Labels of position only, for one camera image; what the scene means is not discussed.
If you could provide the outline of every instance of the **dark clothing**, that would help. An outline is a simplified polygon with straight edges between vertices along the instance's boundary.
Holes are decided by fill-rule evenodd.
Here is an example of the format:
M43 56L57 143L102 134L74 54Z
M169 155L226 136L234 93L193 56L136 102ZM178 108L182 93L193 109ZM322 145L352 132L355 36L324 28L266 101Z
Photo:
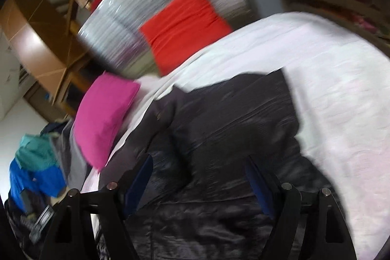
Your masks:
M298 119L282 71L242 74L154 101L139 126L100 175L99 187L118 180L139 155L154 171L126 228L141 259L258 259L273 222L262 213L244 159L281 182L317 192L330 182L302 157ZM304 234L299 225L295 259Z

